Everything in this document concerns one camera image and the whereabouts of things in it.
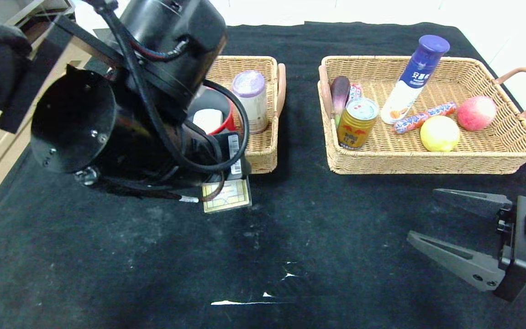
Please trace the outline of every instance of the black motor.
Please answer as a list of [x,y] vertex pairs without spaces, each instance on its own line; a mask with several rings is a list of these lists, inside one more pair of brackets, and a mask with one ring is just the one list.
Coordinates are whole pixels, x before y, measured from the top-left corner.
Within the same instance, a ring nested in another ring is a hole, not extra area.
[[[114,17],[112,12],[104,15],[105,20]],[[242,110],[232,93],[205,81],[226,43],[225,22],[212,4],[131,0],[121,21],[114,19],[126,35],[118,39],[111,29],[115,37],[107,43],[125,59],[124,39],[135,50],[133,64],[141,71],[143,91],[149,97],[142,96],[131,60],[105,75],[68,67],[67,74],[45,92],[34,114],[32,150],[40,164],[51,171],[73,173],[83,185],[108,181],[138,190],[199,186],[248,175],[250,166],[243,154],[242,173],[233,175],[230,165],[223,166],[232,164],[230,160],[241,152],[229,149],[229,137],[236,140],[238,133],[208,136],[185,121],[203,83]],[[153,106],[157,123],[150,115]],[[245,131],[242,150],[247,137]]]

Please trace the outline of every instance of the gold can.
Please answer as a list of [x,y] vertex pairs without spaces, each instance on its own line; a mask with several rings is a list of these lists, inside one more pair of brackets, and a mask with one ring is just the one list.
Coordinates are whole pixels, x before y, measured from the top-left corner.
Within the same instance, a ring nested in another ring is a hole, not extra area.
[[336,134],[338,144],[345,149],[358,150],[372,131],[379,107],[372,100],[359,97],[346,104]]

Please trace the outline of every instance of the woven basket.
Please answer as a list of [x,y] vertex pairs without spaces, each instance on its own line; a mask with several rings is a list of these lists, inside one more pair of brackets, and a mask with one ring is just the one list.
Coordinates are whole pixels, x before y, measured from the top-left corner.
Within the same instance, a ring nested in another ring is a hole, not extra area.
[[408,115],[453,101],[458,106],[472,96],[490,96],[498,113],[492,124],[470,133],[460,127],[460,142],[452,152],[428,152],[419,129],[404,134],[377,120],[367,143],[360,150],[338,145],[331,113],[331,83],[344,75],[360,83],[363,96],[380,108],[409,61],[409,56],[328,56],[320,66],[318,92],[328,166],[338,174],[509,174],[526,163],[526,111],[519,113],[500,86],[515,69],[493,79],[486,67],[471,58],[442,58]]
[[[249,135],[245,154],[248,162],[251,163],[251,173],[270,173],[277,166],[277,132],[279,116],[285,102],[285,65],[278,65],[275,58],[269,56],[219,56],[212,65],[207,79],[230,89],[235,75],[246,69],[256,69],[265,77],[269,125],[265,131]],[[233,112],[238,113],[234,105]],[[234,123],[242,133],[238,115],[234,116]]]

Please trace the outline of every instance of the apple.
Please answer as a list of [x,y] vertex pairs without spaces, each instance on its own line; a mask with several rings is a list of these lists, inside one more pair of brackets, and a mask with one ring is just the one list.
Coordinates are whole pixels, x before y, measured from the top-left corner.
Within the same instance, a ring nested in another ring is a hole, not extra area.
[[488,96],[468,98],[458,108],[458,123],[467,131],[479,131],[488,127],[496,117],[496,104]]

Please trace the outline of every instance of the table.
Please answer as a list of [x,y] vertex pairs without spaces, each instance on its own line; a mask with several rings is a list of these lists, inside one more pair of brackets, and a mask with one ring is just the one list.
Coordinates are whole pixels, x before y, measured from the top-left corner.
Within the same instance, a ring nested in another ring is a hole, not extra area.
[[[420,254],[411,229],[487,254],[494,223],[431,190],[526,196],[513,175],[336,175],[316,83],[328,55],[408,55],[434,33],[480,59],[460,31],[306,23],[230,27],[224,54],[287,66],[279,164],[251,177],[252,208],[206,215],[169,200],[100,194],[26,151],[0,187],[0,328],[526,328],[507,303]],[[213,302],[282,302],[211,305]]]

